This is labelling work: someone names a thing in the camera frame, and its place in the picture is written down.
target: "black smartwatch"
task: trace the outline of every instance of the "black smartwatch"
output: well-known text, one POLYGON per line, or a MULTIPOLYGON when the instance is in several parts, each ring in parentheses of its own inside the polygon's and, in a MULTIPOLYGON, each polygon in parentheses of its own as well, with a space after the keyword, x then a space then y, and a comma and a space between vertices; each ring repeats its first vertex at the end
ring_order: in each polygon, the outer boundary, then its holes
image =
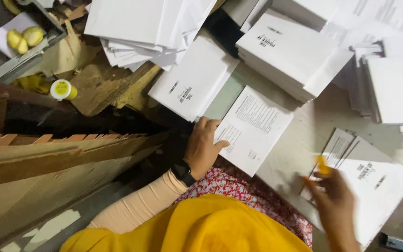
POLYGON ((182 181, 187 187, 192 186, 196 182, 191 175, 191 168, 182 159, 171 167, 171 171, 175 177, 182 181))

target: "hand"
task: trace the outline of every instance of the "hand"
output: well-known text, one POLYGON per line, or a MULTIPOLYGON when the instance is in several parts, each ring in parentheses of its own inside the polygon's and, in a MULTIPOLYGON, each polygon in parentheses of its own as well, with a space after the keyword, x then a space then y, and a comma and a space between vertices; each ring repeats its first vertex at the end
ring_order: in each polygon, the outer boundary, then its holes
POLYGON ((354 235, 354 195, 337 169, 329 175, 314 173, 322 181, 315 182, 303 177, 305 186, 315 199, 320 219, 333 252, 360 251, 354 235), (316 187, 321 186, 325 192, 316 187))
POLYGON ((229 146, 228 141, 214 144, 214 132, 220 123, 220 120, 201 117, 189 137, 184 160, 191 168, 191 175, 196 180, 201 179, 212 167, 222 148, 229 146))

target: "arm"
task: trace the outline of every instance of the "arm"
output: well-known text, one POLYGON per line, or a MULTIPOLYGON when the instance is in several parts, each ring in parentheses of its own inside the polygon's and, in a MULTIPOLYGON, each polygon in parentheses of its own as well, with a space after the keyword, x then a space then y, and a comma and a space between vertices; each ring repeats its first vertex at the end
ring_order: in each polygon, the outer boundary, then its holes
MULTIPOLYGON (((221 149, 229 145, 227 141, 214 144, 214 132, 219 124, 220 120, 202 117, 189 137, 184 160, 196 180, 212 167, 221 149)), ((111 204, 88 227, 105 227, 118 234, 130 232, 168 208, 186 190, 187 186, 169 170, 159 179, 111 204)))
POLYGON ((320 182, 304 177, 304 184, 310 190, 318 206, 320 219, 329 240, 332 252, 360 252, 360 245, 354 234, 354 195, 336 169, 331 169, 327 177, 314 174, 323 179, 320 182), (325 192, 316 187, 321 186, 325 192))

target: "white table surface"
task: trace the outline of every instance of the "white table surface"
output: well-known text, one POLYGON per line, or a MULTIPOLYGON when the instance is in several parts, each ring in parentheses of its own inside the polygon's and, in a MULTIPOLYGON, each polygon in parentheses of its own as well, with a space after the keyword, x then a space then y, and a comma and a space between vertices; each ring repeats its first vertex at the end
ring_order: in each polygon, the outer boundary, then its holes
POLYGON ((316 155, 322 153, 335 127, 354 131, 403 165, 403 135, 398 126, 375 124, 351 110, 347 92, 334 84, 308 104, 301 104, 274 83, 239 63, 204 116, 222 119, 242 89, 249 85, 295 117, 257 171, 257 175, 298 209, 315 227, 322 229, 317 210, 299 196, 297 175, 310 175, 316 155))

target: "beige arm sleeve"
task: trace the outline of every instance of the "beige arm sleeve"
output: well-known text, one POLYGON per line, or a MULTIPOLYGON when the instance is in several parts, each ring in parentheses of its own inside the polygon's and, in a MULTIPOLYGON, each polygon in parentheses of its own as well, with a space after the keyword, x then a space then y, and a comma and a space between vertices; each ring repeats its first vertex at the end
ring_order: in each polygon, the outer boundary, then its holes
POLYGON ((88 227, 105 227, 118 234, 130 232, 168 208, 186 190, 186 185, 168 170, 147 186, 111 204, 88 227))

